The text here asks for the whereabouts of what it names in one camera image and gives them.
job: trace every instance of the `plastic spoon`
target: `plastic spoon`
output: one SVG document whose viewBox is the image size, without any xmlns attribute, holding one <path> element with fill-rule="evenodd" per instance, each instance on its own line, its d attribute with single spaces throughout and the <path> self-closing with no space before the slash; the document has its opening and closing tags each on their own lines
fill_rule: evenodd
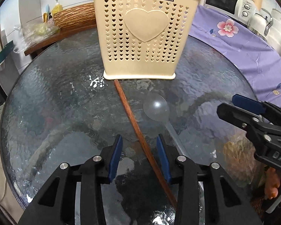
<svg viewBox="0 0 281 225">
<path fill-rule="evenodd" d="M 167 101 L 158 94 L 149 94 L 143 103 L 143 110 L 150 119 L 161 122 L 165 125 L 166 129 L 169 131 L 174 140 L 179 154 L 188 157 L 186 149 L 182 145 L 178 134 L 169 121 L 170 108 L 167 104 Z"/>
</svg>

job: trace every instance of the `pink flower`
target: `pink flower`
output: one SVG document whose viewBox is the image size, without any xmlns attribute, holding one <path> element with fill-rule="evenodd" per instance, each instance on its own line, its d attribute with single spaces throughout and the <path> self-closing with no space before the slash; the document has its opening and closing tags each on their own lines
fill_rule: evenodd
<svg viewBox="0 0 281 225">
<path fill-rule="evenodd" d="M 238 33 L 238 28 L 234 26 L 232 19 L 228 19 L 226 22 L 219 22 L 217 27 L 220 29 L 218 33 L 222 36 L 227 35 L 228 37 L 233 37 L 234 34 Z"/>
</svg>

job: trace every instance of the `wooden chopstick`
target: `wooden chopstick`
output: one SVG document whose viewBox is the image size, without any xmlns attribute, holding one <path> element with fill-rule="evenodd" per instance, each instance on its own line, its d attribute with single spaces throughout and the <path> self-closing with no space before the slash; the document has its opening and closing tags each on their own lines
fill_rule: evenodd
<svg viewBox="0 0 281 225">
<path fill-rule="evenodd" d="M 153 168 L 153 171 L 155 172 L 155 175 L 158 178 L 158 181 L 159 181 L 160 185 L 162 186 L 165 194 L 167 195 L 168 199 L 170 200 L 170 203 L 172 204 L 172 206 L 176 210 L 176 208 L 177 208 L 176 198 L 173 195 L 173 193 L 172 193 L 170 187 L 168 186 L 167 182 L 165 181 L 165 179 L 164 179 L 164 177 L 162 175 L 162 172 L 161 172 L 159 166 L 157 165 L 157 163 L 156 163 L 156 161 L 154 159 L 154 156 L 153 156 L 153 154 L 151 152 L 151 149 L 150 149 L 149 145 L 147 144 L 146 139 L 143 136 L 143 133 L 141 132 L 140 127 L 138 126 L 138 123 L 137 123 L 137 121 L 136 121 L 136 119 L 134 117 L 134 114 L 133 114 L 133 112 L 132 112 L 132 110 L 131 110 L 131 108 L 129 106 L 129 103 L 128 103 L 127 99 L 126 99 L 126 96 L 125 96 L 125 94 L 123 92 L 121 84 L 116 79 L 114 81 L 114 85 L 115 85 L 116 90 L 117 90 L 117 92 L 118 92 L 118 94 L 120 96 L 121 102 L 122 102 L 123 107 L 124 107 L 124 109 L 126 111 L 128 119 L 130 120 L 130 122 L 131 122 L 131 124 L 132 124 L 132 126 L 134 128 L 135 134 L 136 134 L 136 136 L 137 136 L 137 138 L 138 138 L 138 140 L 139 140 L 139 142 L 140 142 L 140 144 L 141 144 L 141 146 L 143 148 L 143 151 L 144 151 L 144 153 L 145 153 L 145 155 L 146 155 L 146 157 L 147 157 L 151 167 Z"/>
</svg>

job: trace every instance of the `yellow bottle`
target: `yellow bottle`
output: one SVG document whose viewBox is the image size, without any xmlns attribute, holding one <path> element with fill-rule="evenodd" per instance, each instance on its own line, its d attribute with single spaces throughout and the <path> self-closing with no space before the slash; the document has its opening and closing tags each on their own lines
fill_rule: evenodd
<svg viewBox="0 0 281 225">
<path fill-rule="evenodd" d="M 52 9 L 52 15 L 54 16 L 54 14 L 56 14 L 56 13 L 62 11 L 62 10 L 63 10 L 62 5 L 60 5 L 60 4 L 58 3 L 58 0 L 56 0 L 56 5 L 55 5 L 55 7 Z"/>
</svg>

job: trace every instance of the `microwave oven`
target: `microwave oven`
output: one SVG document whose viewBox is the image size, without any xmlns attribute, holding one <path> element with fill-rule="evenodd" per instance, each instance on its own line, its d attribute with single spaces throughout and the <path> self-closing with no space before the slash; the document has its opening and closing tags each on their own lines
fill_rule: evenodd
<svg viewBox="0 0 281 225">
<path fill-rule="evenodd" d="M 205 7 L 213 8 L 247 25 L 250 17 L 258 13 L 252 0 L 206 0 Z"/>
</svg>

